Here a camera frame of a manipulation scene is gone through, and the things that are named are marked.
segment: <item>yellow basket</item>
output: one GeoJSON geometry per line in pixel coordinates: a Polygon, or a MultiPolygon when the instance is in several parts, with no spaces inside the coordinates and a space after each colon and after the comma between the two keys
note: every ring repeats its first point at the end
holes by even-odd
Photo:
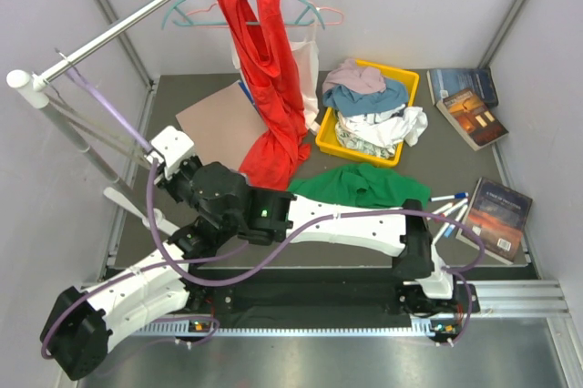
{"type": "MultiPolygon", "coordinates": [[[[393,80],[397,80],[403,83],[409,92],[408,106],[413,105],[415,94],[417,93],[417,86],[419,86],[419,74],[411,71],[405,71],[404,69],[397,69],[396,67],[365,62],[364,60],[356,60],[356,64],[358,66],[376,67],[377,69],[381,70],[385,77],[389,77],[393,80]]],[[[391,158],[377,158],[375,156],[369,156],[368,154],[364,154],[353,149],[344,148],[342,145],[340,145],[334,130],[336,127],[336,122],[338,122],[338,120],[336,119],[334,109],[328,107],[328,110],[326,110],[326,115],[324,116],[324,121],[320,126],[320,131],[316,137],[316,145],[323,153],[332,154],[340,158],[356,160],[358,162],[369,162],[376,167],[394,167],[397,163],[399,163],[399,160],[401,159],[401,151],[403,151],[403,142],[397,146],[397,150],[394,153],[394,156],[391,158]]]]}

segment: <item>gray floor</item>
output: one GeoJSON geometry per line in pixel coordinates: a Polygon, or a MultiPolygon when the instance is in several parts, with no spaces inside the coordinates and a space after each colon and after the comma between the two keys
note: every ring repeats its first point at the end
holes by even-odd
{"type": "MultiPolygon", "coordinates": [[[[130,338],[103,373],[151,338],[130,338]]],[[[567,388],[545,320],[475,320],[454,349],[422,338],[217,338],[156,344],[84,388],[567,388]]]]}
{"type": "MultiPolygon", "coordinates": [[[[421,136],[419,143],[409,148],[404,146],[401,162],[395,167],[400,174],[413,177],[428,185],[432,195],[445,195],[459,191],[472,192],[480,177],[500,180],[494,155],[490,148],[473,151],[454,131],[445,118],[431,104],[425,71],[418,71],[421,82],[417,91],[415,105],[424,108],[429,119],[429,127],[421,136]]],[[[148,138],[154,137],[167,125],[178,127],[176,114],[204,97],[230,85],[239,76],[219,74],[206,76],[163,76],[159,82],[148,126],[148,138]]],[[[314,144],[312,135],[307,139],[312,143],[312,155],[298,170],[296,177],[308,178],[336,168],[348,160],[323,154],[314,144]]],[[[147,173],[140,169],[134,184],[136,191],[145,192],[147,173]]],[[[165,192],[157,191],[157,207],[164,211],[167,218],[182,226],[193,220],[194,213],[184,204],[177,205],[165,192]]],[[[437,231],[436,224],[432,230],[437,231]]],[[[230,241],[222,250],[230,250],[238,244],[230,241]]],[[[126,267],[145,257],[154,248],[148,230],[141,221],[128,216],[121,236],[116,265],[126,267]]],[[[476,250],[454,236],[441,239],[437,243],[440,255],[450,265],[467,264],[476,255],[476,250]]],[[[253,266],[256,265],[272,247],[250,247],[241,255],[216,265],[253,266]]],[[[523,252],[518,253],[516,265],[526,264],[523,252]]],[[[377,266],[390,265],[390,259],[373,251],[330,245],[323,243],[291,245],[271,266],[377,266]]],[[[502,265],[497,260],[485,257],[484,265],[502,265]]]]}

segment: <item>marker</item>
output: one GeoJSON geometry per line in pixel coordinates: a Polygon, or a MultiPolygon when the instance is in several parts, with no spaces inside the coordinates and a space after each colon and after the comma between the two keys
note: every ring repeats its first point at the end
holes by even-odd
{"type": "MultiPolygon", "coordinates": [[[[462,218],[464,217],[465,211],[467,210],[468,207],[469,206],[467,204],[465,204],[464,207],[459,210],[459,213],[455,217],[455,220],[457,222],[459,222],[459,221],[462,220],[462,218]]],[[[455,225],[454,224],[450,224],[447,227],[447,230],[445,231],[445,237],[446,238],[449,238],[449,236],[452,234],[452,232],[454,231],[454,229],[455,229],[455,225]]]]}
{"type": "Polygon", "coordinates": [[[454,195],[444,195],[443,197],[432,197],[429,201],[445,201],[446,199],[467,199],[469,194],[467,192],[458,192],[454,195]]]}
{"type": "MultiPolygon", "coordinates": [[[[459,203],[455,204],[455,206],[453,206],[451,209],[446,210],[443,215],[445,217],[451,215],[452,213],[454,213],[456,210],[463,208],[464,205],[467,204],[467,199],[462,199],[459,203]]],[[[447,230],[447,228],[449,227],[449,222],[444,222],[444,225],[441,226],[441,229],[439,229],[439,231],[437,232],[437,234],[434,237],[434,241],[433,244],[435,244],[436,242],[439,241],[439,239],[444,236],[445,231],[447,230]]]]}
{"type": "Polygon", "coordinates": [[[454,203],[452,203],[452,202],[449,202],[449,203],[447,203],[445,206],[442,206],[441,208],[439,208],[439,209],[437,209],[437,210],[434,210],[434,211],[433,211],[433,212],[431,212],[431,213],[433,213],[434,215],[444,215],[444,213],[443,213],[443,212],[445,212],[446,210],[448,210],[448,209],[452,208],[453,206],[454,206],[454,203]]]}

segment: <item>blue book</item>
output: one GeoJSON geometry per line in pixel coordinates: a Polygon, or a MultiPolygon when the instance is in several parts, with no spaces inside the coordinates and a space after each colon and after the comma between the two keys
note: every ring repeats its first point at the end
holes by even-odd
{"type": "Polygon", "coordinates": [[[488,108],[498,105],[498,95],[489,68],[429,69],[427,81],[434,105],[464,89],[472,89],[488,108]]]}

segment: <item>red cloth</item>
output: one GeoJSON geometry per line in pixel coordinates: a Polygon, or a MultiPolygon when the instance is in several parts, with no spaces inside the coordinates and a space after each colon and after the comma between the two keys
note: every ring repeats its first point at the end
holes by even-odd
{"type": "Polygon", "coordinates": [[[251,185],[287,189],[310,156],[298,67],[281,17],[280,0],[257,0],[260,26],[247,0],[217,0],[227,19],[240,66],[255,105],[268,127],[249,150],[239,171],[251,185]]]}

